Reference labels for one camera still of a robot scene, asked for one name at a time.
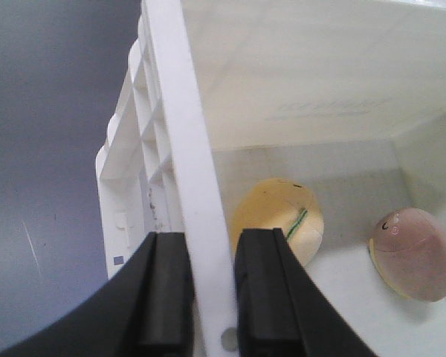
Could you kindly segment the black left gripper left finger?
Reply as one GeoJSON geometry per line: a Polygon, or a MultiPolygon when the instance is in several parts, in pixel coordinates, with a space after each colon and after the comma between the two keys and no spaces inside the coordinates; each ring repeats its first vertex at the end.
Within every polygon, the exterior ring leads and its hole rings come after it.
{"type": "Polygon", "coordinates": [[[0,356],[191,356],[194,286],[183,233],[149,233],[101,289],[0,356]]]}

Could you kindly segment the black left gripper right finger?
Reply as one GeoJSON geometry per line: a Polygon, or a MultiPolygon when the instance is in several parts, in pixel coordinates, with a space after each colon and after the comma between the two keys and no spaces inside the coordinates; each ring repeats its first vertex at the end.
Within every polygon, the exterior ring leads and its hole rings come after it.
{"type": "Polygon", "coordinates": [[[297,261],[282,230],[247,228],[236,250],[241,356],[373,356],[297,261]]]}

